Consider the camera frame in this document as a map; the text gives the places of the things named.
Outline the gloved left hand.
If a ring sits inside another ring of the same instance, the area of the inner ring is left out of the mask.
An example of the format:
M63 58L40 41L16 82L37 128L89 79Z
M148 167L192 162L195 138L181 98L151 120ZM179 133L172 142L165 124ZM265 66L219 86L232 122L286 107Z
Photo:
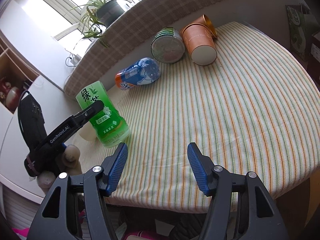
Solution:
M47 194L60 173L66 172L70 176L82 174L80 164L80 150L75 145L68 145L63 153L56 157L45 157L31 168L35 174L39 188Z

